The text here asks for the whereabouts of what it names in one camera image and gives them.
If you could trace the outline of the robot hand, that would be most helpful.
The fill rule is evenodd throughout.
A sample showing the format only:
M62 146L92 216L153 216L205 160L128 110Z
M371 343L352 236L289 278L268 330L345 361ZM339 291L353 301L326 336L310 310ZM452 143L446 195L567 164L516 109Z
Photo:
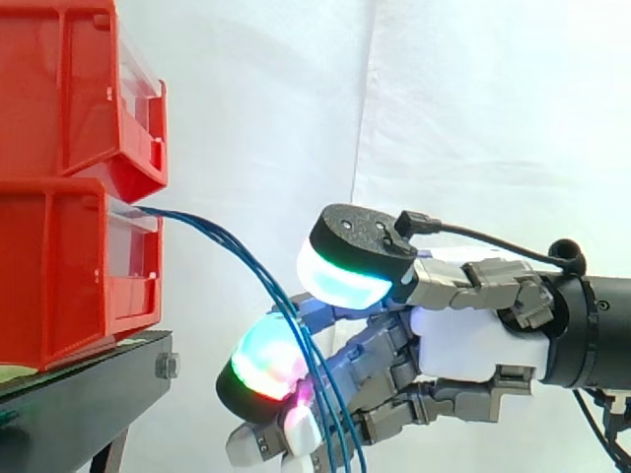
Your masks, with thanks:
M331 204L297 261L304 292L279 296L216 381L241 419L235 467L349 471L363 449L440 417L494 422L503 396L548 371L553 297L537 254L421 250L416 236L478 232L428 215Z

